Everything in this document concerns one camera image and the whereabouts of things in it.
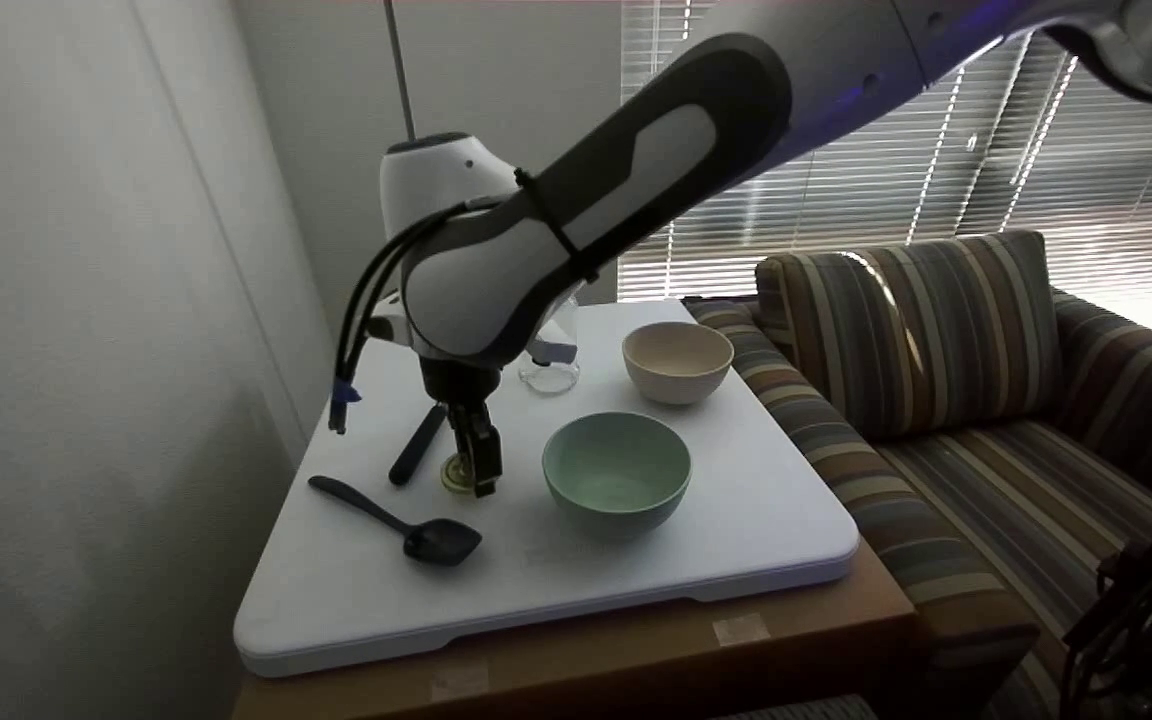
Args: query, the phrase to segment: window blinds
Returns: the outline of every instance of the window blinds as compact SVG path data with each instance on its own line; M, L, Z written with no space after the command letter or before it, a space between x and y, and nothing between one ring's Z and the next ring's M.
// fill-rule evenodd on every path
M713 3L620 3L623 96ZM620 261L616 295L753 291L769 250L991 227L1040 227L1069 291L1152 298L1152 104L1110 93L1049 36L1013 36L893 116L684 213Z

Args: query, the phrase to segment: striped armchair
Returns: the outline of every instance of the striped armchair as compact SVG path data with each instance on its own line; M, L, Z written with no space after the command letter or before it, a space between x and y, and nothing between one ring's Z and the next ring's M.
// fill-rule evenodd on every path
M1152 333L1051 291L1040 230L769 256L692 313L922 612L904 715L1056 715L1095 562L1152 541Z

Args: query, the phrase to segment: chair armrest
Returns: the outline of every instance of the chair armrest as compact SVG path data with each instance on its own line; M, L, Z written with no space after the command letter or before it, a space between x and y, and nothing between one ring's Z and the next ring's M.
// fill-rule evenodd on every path
M1152 333L1056 291L1065 400L1056 429L1152 486Z
M862 535L917 604L917 663L895 694L972 707L1031 646L1035 622L1001 577L926 503L926 496L785 360L761 333L756 304L692 304L699 323L738 344L738 370L776 414Z

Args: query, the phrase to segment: ladle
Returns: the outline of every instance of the ladle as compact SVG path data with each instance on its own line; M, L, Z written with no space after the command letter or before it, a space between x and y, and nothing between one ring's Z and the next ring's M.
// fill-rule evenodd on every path
M313 474L309 486L327 491L389 529L405 535L405 551L419 562L459 562L473 546L482 546L482 530L456 519L428 519L428 525L405 525L389 506L381 506L371 496L355 491L352 482L342 482L332 474Z

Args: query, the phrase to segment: green bowl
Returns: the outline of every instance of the green bowl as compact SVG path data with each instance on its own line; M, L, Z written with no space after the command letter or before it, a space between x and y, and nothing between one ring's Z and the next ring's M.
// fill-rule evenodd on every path
M657 529L687 491L687 444L629 413L597 413L544 444L544 482L597 530Z

